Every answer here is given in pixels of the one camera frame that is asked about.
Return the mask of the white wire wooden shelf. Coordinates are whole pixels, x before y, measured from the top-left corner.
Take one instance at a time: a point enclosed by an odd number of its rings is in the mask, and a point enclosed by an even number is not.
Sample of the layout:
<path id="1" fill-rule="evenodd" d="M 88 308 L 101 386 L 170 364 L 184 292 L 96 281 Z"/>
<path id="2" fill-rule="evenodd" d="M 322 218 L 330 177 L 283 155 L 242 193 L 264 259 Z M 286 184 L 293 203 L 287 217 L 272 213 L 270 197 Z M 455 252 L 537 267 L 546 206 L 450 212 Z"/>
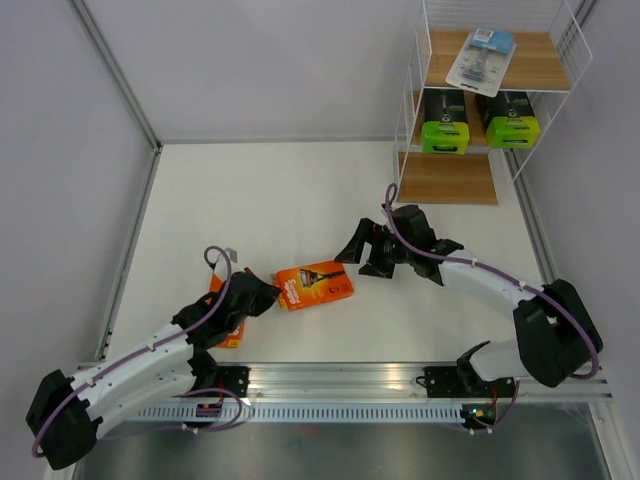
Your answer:
<path id="1" fill-rule="evenodd" d="M 517 48 L 499 91 L 526 92 L 540 125 L 531 149 L 490 149 L 475 93 L 445 78 L 468 35 L 477 28 L 512 33 Z M 522 172 L 593 59 L 578 20 L 565 1 L 423 1 L 402 90 L 393 140 L 398 201 L 497 203 L 491 160 L 512 153 Z M 463 155 L 423 153 L 425 89 L 464 94 L 470 140 Z"/>

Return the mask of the orange razor box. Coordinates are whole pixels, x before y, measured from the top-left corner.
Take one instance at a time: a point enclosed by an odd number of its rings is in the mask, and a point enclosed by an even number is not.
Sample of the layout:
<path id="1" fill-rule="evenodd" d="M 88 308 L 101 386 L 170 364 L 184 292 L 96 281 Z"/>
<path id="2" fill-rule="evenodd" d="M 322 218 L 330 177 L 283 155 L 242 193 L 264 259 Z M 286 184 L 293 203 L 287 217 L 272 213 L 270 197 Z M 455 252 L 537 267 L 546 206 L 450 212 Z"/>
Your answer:
<path id="1" fill-rule="evenodd" d="M 287 311 L 335 302 L 354 293 L 344 265 L 335 261 L 281 270 L 272 276 L 272 284 L 279 288 L 279 305 Z"/>
<path id="2" fill-rule="evenodd" d="M 222 289 L 222 280 L 213 273 L 211 276 L 209 291 L 219 293 Z M 240 347 L 244 336 L 245 324 L 241 322 L 232 332 L 230 332 L 222 341 L 215 345 L 216 348 L 237 349 Z"/>

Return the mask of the orange razor box front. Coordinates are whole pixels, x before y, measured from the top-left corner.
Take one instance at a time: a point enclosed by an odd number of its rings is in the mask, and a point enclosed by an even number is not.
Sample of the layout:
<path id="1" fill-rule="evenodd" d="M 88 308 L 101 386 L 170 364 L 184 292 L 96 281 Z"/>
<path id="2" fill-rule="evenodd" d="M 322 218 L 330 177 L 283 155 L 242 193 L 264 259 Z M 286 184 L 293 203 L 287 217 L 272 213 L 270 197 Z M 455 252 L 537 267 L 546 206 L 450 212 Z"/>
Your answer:
<path id="1" fill-rule="evenodd" d="M 222 289 L 222 280 L 213 273 L 211 276 L 209 291 L 219 293 Z M 215 345 L 216 348 L 237 349 L 240 347 L 244 336 L 245 324 L 241 322 L 232 332 L 230 332 L 222 341 Z"/>

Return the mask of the blue clear razor blister pack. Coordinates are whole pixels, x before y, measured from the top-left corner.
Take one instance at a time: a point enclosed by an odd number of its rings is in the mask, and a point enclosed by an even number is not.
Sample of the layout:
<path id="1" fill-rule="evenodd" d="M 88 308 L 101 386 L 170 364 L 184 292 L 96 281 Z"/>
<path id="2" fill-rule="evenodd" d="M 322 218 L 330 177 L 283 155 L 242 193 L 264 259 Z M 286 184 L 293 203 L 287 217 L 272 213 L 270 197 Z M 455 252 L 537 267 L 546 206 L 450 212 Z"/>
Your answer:
<path id="1" fill-rule="evenodd" d="M 477 28 L 465 40 L 445 82 L 476 95 L 495 98 L 516 48 L 512 33 Z"/>

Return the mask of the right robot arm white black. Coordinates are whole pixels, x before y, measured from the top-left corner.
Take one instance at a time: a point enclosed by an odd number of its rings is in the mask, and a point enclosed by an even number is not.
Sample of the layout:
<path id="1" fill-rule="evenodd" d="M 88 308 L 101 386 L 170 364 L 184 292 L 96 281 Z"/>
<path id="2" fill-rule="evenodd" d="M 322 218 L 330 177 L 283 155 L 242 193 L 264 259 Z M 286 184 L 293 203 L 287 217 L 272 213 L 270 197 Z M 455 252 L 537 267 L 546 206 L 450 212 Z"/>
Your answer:
<path id="1" fill-rule="evenodd" d="M 514 339 L 481 342 L 457 359 L 463 392 L 478 395 L 494 381 L 515 377 L 554 388 L 580 377 L 584 364 L 598 368 L 603 341 L 570 282 L 527 283 L 485 264 L 462 244 L 438 238 L 415 205 L 391 210 L 390 219 L 388 225 L 361 219 L 336 261 L 386 279 L 396 266 L 408 265 L 417 276 L 478 300 L 514 325 Z"/>

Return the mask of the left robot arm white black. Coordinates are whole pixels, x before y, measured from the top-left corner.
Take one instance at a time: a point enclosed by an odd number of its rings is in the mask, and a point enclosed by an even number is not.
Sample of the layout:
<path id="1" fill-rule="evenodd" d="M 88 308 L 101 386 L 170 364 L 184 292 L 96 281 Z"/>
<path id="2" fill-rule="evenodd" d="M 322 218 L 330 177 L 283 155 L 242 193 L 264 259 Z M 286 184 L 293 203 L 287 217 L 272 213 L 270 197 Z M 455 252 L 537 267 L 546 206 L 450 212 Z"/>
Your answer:
<path id="1" fill-rule="evenodd" d="M 61 470 L 120 423 L 160 401 L 206 395 L 237 399 L 236 392 L 222 388 L 209 351 L 247 318 L 268 311 L 279 295 L 276 286 L 251 271 L 235 272 L 128 352 L 70 376 L 49 373 L 26 414 L 33 457 Z"/>

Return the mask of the green black razor box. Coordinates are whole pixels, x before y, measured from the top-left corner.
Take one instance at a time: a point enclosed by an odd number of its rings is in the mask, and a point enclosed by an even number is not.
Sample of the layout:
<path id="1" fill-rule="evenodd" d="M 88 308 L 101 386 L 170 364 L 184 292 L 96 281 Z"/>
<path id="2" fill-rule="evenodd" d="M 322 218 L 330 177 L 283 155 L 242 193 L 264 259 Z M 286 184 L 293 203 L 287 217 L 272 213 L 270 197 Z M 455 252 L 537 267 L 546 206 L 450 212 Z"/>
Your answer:
<path id="1" fill-rule="evenodd" d="M 464 94 L 455 89 L 425 89 L 423 153 L 463 155 L 470 140 Z"/>
<path id="2" fill-rule="evenodd" d="M 541 129 L 526 92 L 477 95 L 476 107 L 490 149 L 531 149 Z"/>

